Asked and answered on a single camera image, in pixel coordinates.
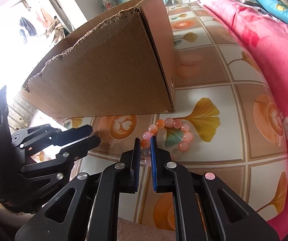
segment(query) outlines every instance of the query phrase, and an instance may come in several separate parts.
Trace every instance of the hanging clothes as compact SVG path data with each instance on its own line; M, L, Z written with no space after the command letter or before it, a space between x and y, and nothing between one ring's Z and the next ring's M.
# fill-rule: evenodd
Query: hanging clothes
M19 21L19 25L21 27L25 27L25 29L28 31L30 36L35 36L37 35L35 27L32 25L31 22L29 22L26 18L21 17Z
M48 29L51 23L53 22L53 18L44 8L40 8L35 12L37 14L37 20L40 21L46 29Z
M52 24L49 26L49 29L47 30L46 37L48 38L51 33L51 37L54 37L50 46L56 45L60 40L65 38L64 26L56 16L55 20L52 22Z
M27 43L27 38L26 38L25 31L23 29L20 29L19 30L19 34L21 36L21 39L23 40L23 43L26 44Z

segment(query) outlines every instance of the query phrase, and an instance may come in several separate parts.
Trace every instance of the cardboard box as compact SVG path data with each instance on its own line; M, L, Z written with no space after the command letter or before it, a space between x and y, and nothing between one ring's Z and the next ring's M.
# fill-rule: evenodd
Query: cardboard box
M60 41L20 93L51 117L172 112L174 62L163 0L132 0Z

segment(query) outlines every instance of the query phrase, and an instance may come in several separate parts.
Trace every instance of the pink blanket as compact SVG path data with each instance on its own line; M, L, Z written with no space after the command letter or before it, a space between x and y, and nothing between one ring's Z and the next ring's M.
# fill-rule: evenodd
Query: pink blanket
M220 18L249 50L271 88L288 148L288 25L234 0L196 0ZM288 192L284 210L268 221L282 240L288 234Z

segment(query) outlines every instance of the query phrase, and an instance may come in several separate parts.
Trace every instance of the black mount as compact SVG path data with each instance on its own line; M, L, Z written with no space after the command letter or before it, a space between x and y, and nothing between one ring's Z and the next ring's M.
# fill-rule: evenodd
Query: black mount
M279 241L275 230L214 173L198 175L155 153L157 193L173 193L177 241Z
M0 203L13 212L35 213L69 182L74 161L97 147L100 138L89 137L93 131L89 125L62 132L46 124L10 135L7 115L4 87L0 90ZM36 163L31 157L50 145L67 144L71 145L61 149L56 159Z
M134 149L102 173L79 173L17 232L15 241L84 241L91 214L88 240L116 241L119 193L137 191L139 162L136 138Z

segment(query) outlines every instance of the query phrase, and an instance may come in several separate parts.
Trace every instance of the gray bead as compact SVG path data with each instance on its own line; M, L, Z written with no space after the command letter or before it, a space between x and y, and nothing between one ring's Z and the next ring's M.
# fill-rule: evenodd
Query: gray bead
M149 157L151 155L151 148L143 148L141 150L141 156L142 157Z

